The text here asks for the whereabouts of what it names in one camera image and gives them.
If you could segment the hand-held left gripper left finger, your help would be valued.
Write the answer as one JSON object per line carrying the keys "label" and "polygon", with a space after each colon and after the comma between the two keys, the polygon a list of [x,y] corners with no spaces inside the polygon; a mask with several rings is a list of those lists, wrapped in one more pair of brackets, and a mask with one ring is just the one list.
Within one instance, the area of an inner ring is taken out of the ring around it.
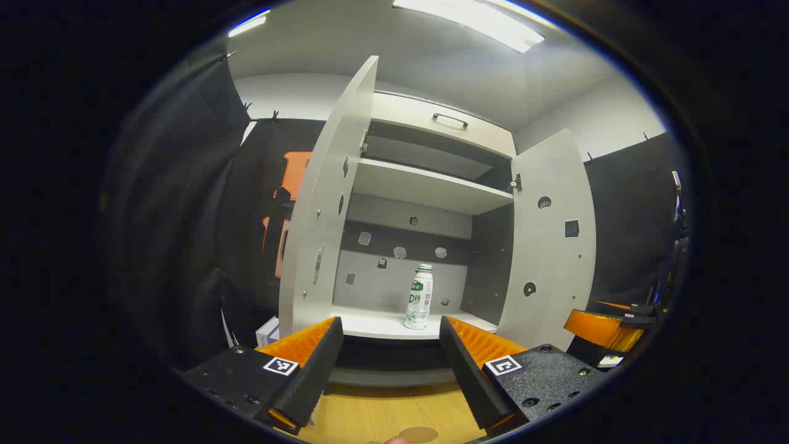
{"label": "hand-held left gripper left finger", "polygon": [[341,318],[333,316],[265,347],[220,352],[182,377],[237,415],[298,435],[324,393],[343,339]]}

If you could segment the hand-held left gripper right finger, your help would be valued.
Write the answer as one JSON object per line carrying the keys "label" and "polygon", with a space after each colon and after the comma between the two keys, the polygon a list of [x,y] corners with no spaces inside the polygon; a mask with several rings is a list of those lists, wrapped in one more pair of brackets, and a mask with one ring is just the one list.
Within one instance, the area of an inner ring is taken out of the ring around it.
{"label": "hand-held left gripper right finger", "polygon": [[549,343],[524,348],[451,316],[441,318],[439,342],[485,432],[510,432],[558,415],[609,378]]}

